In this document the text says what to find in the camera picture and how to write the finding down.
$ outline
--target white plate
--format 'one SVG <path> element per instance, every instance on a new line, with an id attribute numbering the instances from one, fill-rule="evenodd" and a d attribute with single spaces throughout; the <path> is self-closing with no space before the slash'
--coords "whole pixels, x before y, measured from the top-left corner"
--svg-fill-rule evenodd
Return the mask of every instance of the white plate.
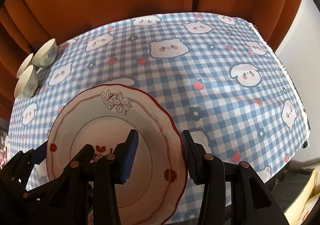
<path id="1" fill-rule="evenodd" d="M 123 225 L 164 224 L 176 211 L 187 182 L 180 134 L 170 115 L 146 92 L 122 84 L 105 84 L 74 97 L 60 112 L 47 148 L 49 179 L 85 145 L 94 161 L 139 132 L 130 178 L 116 185 Z M 92 213 L 88 216 L 92 223 Z"/>

